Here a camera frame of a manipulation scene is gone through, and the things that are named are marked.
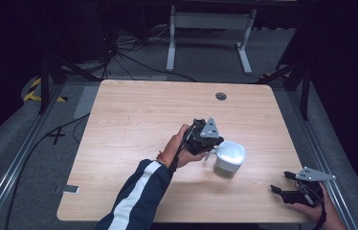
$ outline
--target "white cup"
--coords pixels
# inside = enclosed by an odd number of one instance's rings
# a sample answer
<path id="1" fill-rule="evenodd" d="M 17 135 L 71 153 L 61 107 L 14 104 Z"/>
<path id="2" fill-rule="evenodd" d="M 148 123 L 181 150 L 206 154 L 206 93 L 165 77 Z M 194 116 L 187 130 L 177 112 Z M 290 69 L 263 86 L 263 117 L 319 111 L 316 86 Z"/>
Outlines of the white cup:
<path id="1" fill-rule="evenodd" d="M 246 151 L 236 142 L 224 141 L 216 148 L 215 154 L 217 155 L 213 167 L 215 174 L 233 178 L 245 161 Z"/>

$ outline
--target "hand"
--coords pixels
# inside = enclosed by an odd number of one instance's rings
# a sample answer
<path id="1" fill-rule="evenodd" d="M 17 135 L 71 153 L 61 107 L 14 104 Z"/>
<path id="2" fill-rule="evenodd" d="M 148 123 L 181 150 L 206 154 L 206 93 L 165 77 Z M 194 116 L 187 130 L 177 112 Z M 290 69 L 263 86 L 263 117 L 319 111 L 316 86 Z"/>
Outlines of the hand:
<path id="1" fill-rule="evenodd" d="M 323 224 L 323 229 L 325 230 L 346 230 L 343 223 L 341 222 L 337 210 L 335 209 L 333 203 L 331 202 L 330 196 L 326 192 L 325 186 L 320 183 L 320 186 L 323 189 L 324 194 L 324 206 L 325 212 L 327 213 L 326 222 Z M 322 215 L 322 206 L 318 204 L 316 207 L 311 208 L 304 204 L 294 203 L 292 207 L 306 215 L 308 215 L 312 221 L 317 222 Z"/>
<path id="2" fill-rule="evenodd" d="M 167 146 L 165 147 L 164 151 L 162 152 L 163 157 L 165 158 L 168 167 L 173 161 L 173 158 L 175 157 L 176 151 L 178 150 L 180 144 L 182 143 L 183 136 L 185 135 L 185 132 L 190 128 L 188 125 L 182 125 L 182 127 L 179 129 L 179 132 L 176 135 L 173 135 L 169 142 L 167 143 Z M 178 162 L 178 168 L 186 166 L 189 162 L 192 161 L 200 161 L 203 159 L 203 157 L 206 156 L 206 152 L 193 155 L 191 154 L 186 148 L 182 149 L 179 153 L 179 162 Z"/>

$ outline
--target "wooden table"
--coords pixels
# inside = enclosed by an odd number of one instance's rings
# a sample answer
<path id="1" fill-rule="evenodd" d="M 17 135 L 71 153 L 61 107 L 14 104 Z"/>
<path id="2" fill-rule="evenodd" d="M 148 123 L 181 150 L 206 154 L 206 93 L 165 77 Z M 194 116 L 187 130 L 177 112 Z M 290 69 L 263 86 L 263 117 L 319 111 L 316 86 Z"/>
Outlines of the wooden table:
<path id="1" fill-rule="evenodd" d="M 63 195 L 58 218 L 101 219 L 141 160 L 155 159 L 182 124 L 210 117 L 247 150 L 244 165 L 233 179 L 214 174 L 215 155 L 178 169 L 155 221 L 308 221 L 270 190 L 296 190 L 283 172 L 302 165 L 269 86 L 131 80 L 101 83 L 68 180 L 80 190 Z"/>

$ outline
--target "striped sleeve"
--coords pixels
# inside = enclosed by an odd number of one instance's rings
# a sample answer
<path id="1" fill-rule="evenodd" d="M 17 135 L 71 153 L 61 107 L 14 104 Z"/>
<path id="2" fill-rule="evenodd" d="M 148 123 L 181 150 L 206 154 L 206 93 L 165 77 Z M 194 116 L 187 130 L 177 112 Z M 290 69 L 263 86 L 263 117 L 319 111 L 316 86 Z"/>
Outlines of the striped sleeve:
<path id="1" fill-rule="evenodd" d="M 141 161 L 117 195 L 111 212 L 98 223 L 96 230 L 150 229 L 169 181 L 167 167 L 156 161 Z"/>

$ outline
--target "round hole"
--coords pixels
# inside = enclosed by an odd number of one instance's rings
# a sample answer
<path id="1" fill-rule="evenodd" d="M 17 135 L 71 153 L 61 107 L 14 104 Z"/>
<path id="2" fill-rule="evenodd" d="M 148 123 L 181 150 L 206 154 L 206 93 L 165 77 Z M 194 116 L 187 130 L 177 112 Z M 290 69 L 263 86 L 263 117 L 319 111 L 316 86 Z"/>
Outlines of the round hole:
<path id="1" fill-rule="evenodd" d="M 224 101 L 224 100 L 227 99 L 227 95 L 225 93 L 222 93 L 222 92 L 216 93 L 215 97 L 220 101 Z"/>

